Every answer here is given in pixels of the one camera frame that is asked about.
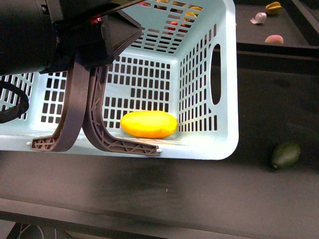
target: black surface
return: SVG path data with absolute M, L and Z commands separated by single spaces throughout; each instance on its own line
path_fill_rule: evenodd
M 313 9 L 319 9 L 319 2 L 313 1 L 313 0 L 301 0 L 304 4 L 306 4 L 308 7 Z
M 0 152 L 0 219 L 113 237 L 317 239 L 319 77 L 239 69 L 238 94 L 239 144 L 221 161 Z M 266 162 L 287 140 L 300 159 L 274 172 Z
M 285 9 L 311 46 L 319 46 L 319 22 L 299 0 L 289 0 Z
M 257 46 L 254 44 L 237 43 L 237 67 L 251 70 L 264 70 L 270 72 L 284 72 L 306 75 L 318 75 L 319 74 L 319 50 L 313 49 L 312 51 L 297 48 L 297 50 L 291 50 L 291 48 L 284 48 L 278 46 Z M 267 53 L 267 51 L 276 51 L 278 53 Z M 298 56 L 290 55 L 291 53 L 298 54 L 299 52 L 304 55 L 312 56 Z M 214 56 L 212 64 L 220 64 L 216 59 L 220 55 L 219 49 L 214 50 Z
M 237 42 L 265 44 L 268 36 L 281 35 L 284 39 L 282 46 L 309 46 L 284 8 L 278 15 L 267 16 L 264 24 L 252 24 L 250 19 L 259 12 L 265 12 L 264 5 L 236 5 Z
M 319 10 L 313 9 L 313 12 L 314 12 L 316 18 L 319 19 Z

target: black tray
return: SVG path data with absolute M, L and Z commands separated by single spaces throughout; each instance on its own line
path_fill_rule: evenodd
M 264 24 L 252 24 L 250 19 L 258 12 L 265 12 L 265 6 L 271 2 L 234 0 L 238 68 L 319 74 L 319 22 L 315 18 L 319 2 L 283 0 L 278 15 L 268 16 Z M 281 35 L 284 44 L 265 43 L 273 34 Z M 216 54 L 213 64 L 218 62 Z

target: black table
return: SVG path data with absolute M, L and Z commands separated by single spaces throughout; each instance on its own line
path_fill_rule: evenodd
M 317 239 L 319 76 L 238 69 L 238 93 L 239 144 L 221 161 L 0 152 L 0 219 L 111 238 Z M 287 140 L 300 159 L 274 172 Z

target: light blue basket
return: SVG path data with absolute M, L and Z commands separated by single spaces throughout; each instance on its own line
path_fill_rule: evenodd
M 235 6 L 232 0 L 146 1 L 124 11 L 143 27 L 143 35 L 110 66 L 103 114 L 116 137 L 159 146 L 159 157 L 223 159 L 238 143 Z M 191 9 L 197 6 L 201 10 Z M 220 45 L 221 97 L 213 104 L 211 60 Z M 25 90 L 30 108 L 20 119 L 0 124 L 0 150 L 30 151 L 32 138 L 51 135 L 60 120 L 66 73 L 3 76 Z M 2 90 L 0 109 L 16 104 Z M 163 110 L 178 120 L 165 139 L 140 139 L 120 127 L 132 111 Z M 81 131 L 74 154 L 135 156 L 94 148 Z

